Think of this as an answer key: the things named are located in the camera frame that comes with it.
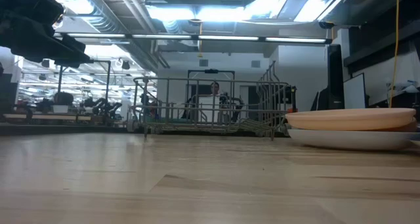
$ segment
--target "ceiling light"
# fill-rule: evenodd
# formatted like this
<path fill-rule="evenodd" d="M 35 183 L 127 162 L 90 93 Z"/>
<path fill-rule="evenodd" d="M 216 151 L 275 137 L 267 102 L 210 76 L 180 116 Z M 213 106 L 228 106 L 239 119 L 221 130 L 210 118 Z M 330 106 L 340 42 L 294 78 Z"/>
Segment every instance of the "ceiling light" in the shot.
<path fill-rule="evenodd" d="M 133 38 L 138 39 L 191 39 L 190 35 L 171 35 L 171 34 L 135 34 Z"/>
<path fill-rule="evenodd" d="M 45 86 L 45 87 L 58 87 L 57 83 L 28 83 L 28 82 L 22 82 L 20 83 L 22 86 Z M 99 84 L 87 84 L 87 83 L 62 83 L 62 88 L 65 87 L 89 87 L 94 89 L 106 89 L 106 85 L 99 85 Z M 116 89 L 118 90 L 120 85 L 109 85 L 109 89 Z M 136 85 L 124 85 L 124 88 L 126 89 L 135 89 Z"/>
<path fill-rule="evenodd" d="M 85 54 L 97 58 L 131 57 L 128 52 L 117 45 L 86 45 Z"/>
<path fill-rule="evenodd" d="M 26 90 L 27 90 L 27 91 L 29 91 L 29 92 L 31 92 L 31 93 L 36 93 L 36 92 L 38 92 L 38 89 L 34 89 L 34 88 L 31 88 L 31 87 L 26 88 Z"/>
<path fill-rule="evenodd" d="M 335 0 L 318 18 L 317 20 L 324 19 L 342 0 Z"/>
<path fill-rule="evenodd" d="M 87 80 L 89 82 L 93 82 L 94 81 L 94 79 L 91 76 L 81 76 L 80 79 L 84 79 L 84 80 Z"/>
<path fill-rule="evenodd" d="M 130 45 L 131 43 L 129 41 L 101 41 L 99 42 L 101 45 Z"/>
<path fill-rule="evenodd" d="M 68 35 L 70 37 L 81 37 L 81 38 L 83 38 L 83 37 L 88 37 L 88 38 L 125 38 L 124 34 L 68 34 Z"/>
<path fill-rule="evenodd" d="M 294 38 L 294 37 L 266 37 L 266 41 L 278 43 L 325 43 L 326 39 Z"/>
<path fill-rule="evenodd" d="M 278 4 L 279 0 L 255 0 L 246 6 L 243 12 L 243 19 L 268 18 L 272 12 L 272 7 Z"/>
<path fill-rule="evenodd" d="M 308 0 L 295 22 L 312 22 L 325 18 L 342 0 Z"/>
<path fill-rule="evenodd" d="M 56 0 L 77 14 L 91 14 L 95 8 L 88 0 Z"/>
<path fill-rule="evenodd" d="M 258 37 L 246 36 L 216 36 L 216 35 L 200 35 L 200 40 L 238 40 L 238 41 L 258 41 Z"/>
<path fill-rule="evenodd" d="M 287 0 L 279 0 L 276 5 L 274 5 L 274 9 L 271 11 L 270 18 L 277 18 L 282 11 L 284 5 L 286 4 Z"/>
<path fill-rule="evenodd" d="M 51 75 L 51 74 L 58 74 L 57 72 L 22 72 L 23 74 L 45 74 L 45 75 Z M 64 72 L 63 76 L 107 76 L 107 73 L 71 73 L 71 72 Z M 114 74 L 114 73 L 110 73 L 111 76 L 127 76 L 127 77 L 131 77 L 133 75 L 131 74 Z"/>
<path fill-rule="evenodd" d="M 204 7 L 197 19 L 210 22 L 237 22 L 243 20 L 243 7 Z"/>
<path fill-rule="evenodd" d="M 326 6 L 326 0 L 308 0 L 296 16 L 295 22 L 314 21 L 326 9 Z"/>
<path fill-rule="evenodd" d="M 195 18 L 194 13 L 189 7 L 163 8 L 148 5 L 146 8 L 151 18 L 161 21 L 191 20 Z"/>

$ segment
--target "wood grain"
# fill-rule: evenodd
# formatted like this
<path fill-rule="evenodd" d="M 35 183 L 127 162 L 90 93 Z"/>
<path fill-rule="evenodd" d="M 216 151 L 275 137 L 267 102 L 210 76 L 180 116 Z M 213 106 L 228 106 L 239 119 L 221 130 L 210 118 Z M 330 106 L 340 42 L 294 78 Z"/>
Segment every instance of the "wood grain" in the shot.
<path fill-rule="evenodd" d="M 0 223 L 418 223 L 420 153 L 290 139 L 0 137 Z"/>

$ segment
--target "man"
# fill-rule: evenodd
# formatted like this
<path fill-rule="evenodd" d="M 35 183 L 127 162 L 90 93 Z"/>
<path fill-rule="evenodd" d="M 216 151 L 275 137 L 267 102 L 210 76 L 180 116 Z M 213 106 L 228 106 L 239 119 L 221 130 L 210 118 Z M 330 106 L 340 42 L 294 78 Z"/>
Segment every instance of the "man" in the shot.
<path fill-rule="evenodd" d="M 4 71 L 5 71 L 5 69 L 3 68 L 3 65 L 0 62 L 0 77 L 3 75 Z"/>
<path fill-rule="evenodd" d="M 211 89 L 212 95 L 219 95 L 219 89 L 220 89 L 219 83 L 214 81 L 213 83 L 211 83 L 210 89 Z"/>

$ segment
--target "white plate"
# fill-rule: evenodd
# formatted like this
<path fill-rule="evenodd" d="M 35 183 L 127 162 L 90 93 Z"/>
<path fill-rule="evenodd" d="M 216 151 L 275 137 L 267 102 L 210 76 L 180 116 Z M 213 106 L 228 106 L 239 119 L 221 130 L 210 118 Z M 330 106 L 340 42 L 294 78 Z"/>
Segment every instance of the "white plate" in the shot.
<path fill-rule="evenodd" d="M 420 147 L 420 141 L 418 140 L 411 140 L 411 142 Z"/>
<path fill-rule="evenodd" d="M 418 133 L 387 131 L 317 131 L 289 129 L 290 137 L 304 145 L 349 150 L 399 150 L 412 145 Z"/>

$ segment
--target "stacked plates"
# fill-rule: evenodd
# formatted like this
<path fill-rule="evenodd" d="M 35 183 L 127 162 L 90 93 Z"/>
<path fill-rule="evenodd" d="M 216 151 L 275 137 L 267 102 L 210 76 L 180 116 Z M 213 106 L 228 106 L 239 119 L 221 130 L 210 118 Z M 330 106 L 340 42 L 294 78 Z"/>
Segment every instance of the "stacked plates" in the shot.
<path fill-rule="evenodd" d="M 398 150 L 416 137 L 414 109 L 368 108 L 299 112 L 286 115 L 295 141 L 351 150 Z"/>

